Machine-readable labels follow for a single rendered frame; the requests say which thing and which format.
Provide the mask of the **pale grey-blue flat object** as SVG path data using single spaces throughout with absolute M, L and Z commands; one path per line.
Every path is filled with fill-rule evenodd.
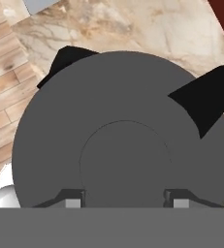
M 34 15 L 59 1 L 60 0 L 23 0 L 28 13 L 31 15 Z

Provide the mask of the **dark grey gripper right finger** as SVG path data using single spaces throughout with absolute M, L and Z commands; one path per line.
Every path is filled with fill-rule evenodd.
M 163 193 L 164 207 L 192 208 L 192 207 L 216 207 L 224 208 L 224 205 L 200 199 L 187 189 L 165 189 Z

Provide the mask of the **white round object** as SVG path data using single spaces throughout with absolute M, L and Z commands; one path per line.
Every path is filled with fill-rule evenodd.
M 20 208 L 11 163 L 5 164 L 0 170 L 0 208 Z

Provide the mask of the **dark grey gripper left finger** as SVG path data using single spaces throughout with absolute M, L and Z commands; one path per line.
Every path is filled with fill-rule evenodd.
M 55 198 L 37 205 L 37 208 L 47 207 L 85 207 L 85 191 L 83 189 L 62 189 Z

